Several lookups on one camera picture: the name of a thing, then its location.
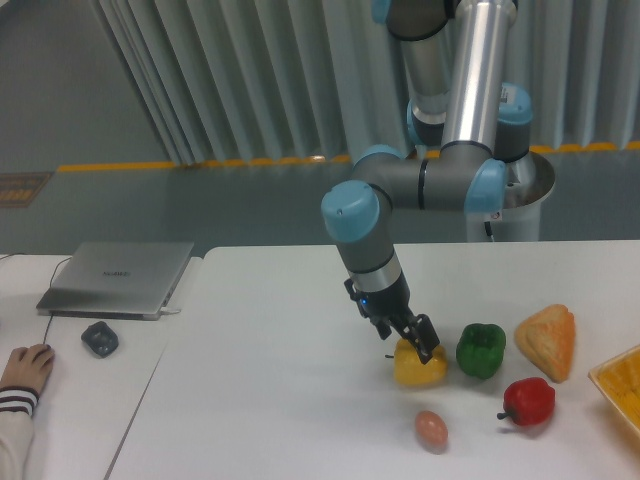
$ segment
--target laptop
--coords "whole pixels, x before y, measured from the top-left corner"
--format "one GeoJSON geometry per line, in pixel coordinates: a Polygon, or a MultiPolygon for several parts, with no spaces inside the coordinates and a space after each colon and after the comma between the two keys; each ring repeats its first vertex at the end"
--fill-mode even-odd
{"type": "Polygon", "coordinates": [[[192,248],[186,242],[83,243],[36,306],[38,313],[157,320],[192,248]]]}

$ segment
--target toy bread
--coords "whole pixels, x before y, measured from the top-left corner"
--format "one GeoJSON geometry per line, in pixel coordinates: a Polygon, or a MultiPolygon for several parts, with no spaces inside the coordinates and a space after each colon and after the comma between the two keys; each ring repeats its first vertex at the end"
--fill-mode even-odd
{"type": "Polygon", "coordinates": [[[515,333],[522,354],[556,383],[569,378],[575,339],[573,313],[564,305],[550,305],[530,316],[515,333]]]}

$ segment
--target sleeve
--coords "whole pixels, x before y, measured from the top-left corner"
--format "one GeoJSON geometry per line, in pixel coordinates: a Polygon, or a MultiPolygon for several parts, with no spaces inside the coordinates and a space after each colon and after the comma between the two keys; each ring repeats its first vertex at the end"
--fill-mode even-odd
{"type": "Polygon", "coordinates": [[[31,415],[38,404],[35,391],[0,389],[0,478],[22,480],[24,461],[33,438],[31,415]]]}

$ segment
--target egg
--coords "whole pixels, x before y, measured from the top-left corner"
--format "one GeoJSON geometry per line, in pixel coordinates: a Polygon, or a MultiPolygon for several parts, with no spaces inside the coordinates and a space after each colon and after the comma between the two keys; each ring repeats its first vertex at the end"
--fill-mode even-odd
{"type": "Polygon", "coordinates": [[[442,448],[447,444],[449,431],[442,418],[428,410],[416,415],[416,433],[424,442],[435,448],[442,448]]]}

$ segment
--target blue joint cap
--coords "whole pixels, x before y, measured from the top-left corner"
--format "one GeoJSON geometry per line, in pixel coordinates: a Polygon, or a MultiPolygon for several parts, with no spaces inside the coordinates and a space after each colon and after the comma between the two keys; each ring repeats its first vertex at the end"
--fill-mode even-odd
{"type": "Polygon", "coordinates": [[[502,210],[506,181],[504,163],[493,158],[486,160],[467,190],[464,213],[494,213],[502,210]]]}
{"type": "Polygon", "coordinates": [[[409,133],[409,138],[414,145],[424,145],[424,142],[418,136],[418,132],[416,132],[416,127],[413,124],[413,106],[411,100],[407,104],[407,132],[409,133]]]}
{"type": "Polygon", "coordinates": [[[371,0],[371,16],[376,23],[387,23],[392,0],[371,0]]]}
{"type": "Polygon", "coordinates": [[[360,180],[333,187],[322,199],[321,209],[327,232],[340,243],[366,237],[380,217],[378,197],[371,186],[360,180]]]}
{"type": "Polygon", "coordinates": [[[377,153],[391,154],[395,157],[398,157],[399,159],[404,158],[402,153],[400,153],[400,150],[398,150],[397,148],[390,147],[389,145],[372,145],[364,151],[364,153],[358,159],[358,162],[377,153]]]}
{"type": "Polygon", "coordinates": [[[526,125],[531,123],[532,119],[531,97],[526,90],[513,83],[503,83],[498,122],[508,125],[526,125]]]}

